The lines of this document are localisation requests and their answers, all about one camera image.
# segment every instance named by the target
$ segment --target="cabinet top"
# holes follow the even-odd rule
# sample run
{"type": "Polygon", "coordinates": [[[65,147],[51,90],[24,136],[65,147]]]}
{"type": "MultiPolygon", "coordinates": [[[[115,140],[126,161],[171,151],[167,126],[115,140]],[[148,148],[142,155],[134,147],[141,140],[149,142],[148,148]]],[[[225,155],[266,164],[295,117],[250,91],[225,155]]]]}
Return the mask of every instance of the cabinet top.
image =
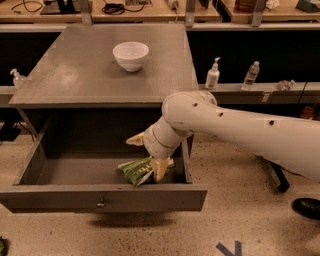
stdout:
{"type": "Polygon", "coordinates": [[[196,88],[184,25],[70,25],[10,104],[42,108],[161,103],[174,91],[196,88]],[[113,48],[125,41],[139,41],[150,49],[137,72],[125,71],[113,57],[113,48]]]}

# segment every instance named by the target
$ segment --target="white bowl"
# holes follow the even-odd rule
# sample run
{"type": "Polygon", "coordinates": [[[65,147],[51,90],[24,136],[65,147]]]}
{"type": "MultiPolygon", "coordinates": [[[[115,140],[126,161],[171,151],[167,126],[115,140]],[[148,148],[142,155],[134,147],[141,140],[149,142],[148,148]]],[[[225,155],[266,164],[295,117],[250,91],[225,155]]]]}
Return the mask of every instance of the white bowl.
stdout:
{"type": "Polygon", "coordinates": [[[149,53],[149,47],[140,42],[125,42],[113,48],[117,63],[129,72],[139,70],[149,53]]]}

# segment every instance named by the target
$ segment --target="drawer handle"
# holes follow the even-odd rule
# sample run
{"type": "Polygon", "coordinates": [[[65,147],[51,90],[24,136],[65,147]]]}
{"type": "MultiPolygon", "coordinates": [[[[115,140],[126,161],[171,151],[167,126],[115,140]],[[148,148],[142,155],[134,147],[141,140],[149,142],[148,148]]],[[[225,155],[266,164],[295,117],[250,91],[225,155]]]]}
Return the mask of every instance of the drawer handle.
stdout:
{"type": "Polygon", "coordinates": [[[104,207],[106,207],[106,205],[105,205],[104,199],[101,198],[100,202],[97,203],[97,208],[103,209],[104,207]]]}

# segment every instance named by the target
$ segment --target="green bag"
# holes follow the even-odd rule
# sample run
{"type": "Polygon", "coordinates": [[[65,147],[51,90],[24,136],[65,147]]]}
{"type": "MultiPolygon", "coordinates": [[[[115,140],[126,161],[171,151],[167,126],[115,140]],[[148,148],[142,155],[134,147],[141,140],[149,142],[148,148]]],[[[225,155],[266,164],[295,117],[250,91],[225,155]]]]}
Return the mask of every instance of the green bag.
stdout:
{"type": "Polygon", "coordinates": [[[6,255],[7,255],[6,245],[4,243],[4,240],[2,239],[2,236],[0,236],[0,256],[6,256],[6,255]]]}

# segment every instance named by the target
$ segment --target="floor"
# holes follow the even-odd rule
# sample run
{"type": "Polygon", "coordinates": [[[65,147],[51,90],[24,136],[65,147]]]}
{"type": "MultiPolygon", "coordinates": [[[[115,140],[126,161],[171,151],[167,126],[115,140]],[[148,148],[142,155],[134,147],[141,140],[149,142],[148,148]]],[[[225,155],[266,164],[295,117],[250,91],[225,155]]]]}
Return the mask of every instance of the floor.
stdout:
{"type": "MultiPolygon", "coordinates": [[[[32,145],[22,130],[0,145],[0,186],[13,183],[32,145]]],[[[209,184],[201,212],[13,214],[0,205],[0,236],[9,256],[25,255],[320,255],[320,222],[300,216],[294,199],[320,199],[320,187],[286,173],[279,181],[265,160],[213,136],[196,134],[194,183],[209,184]]]]}

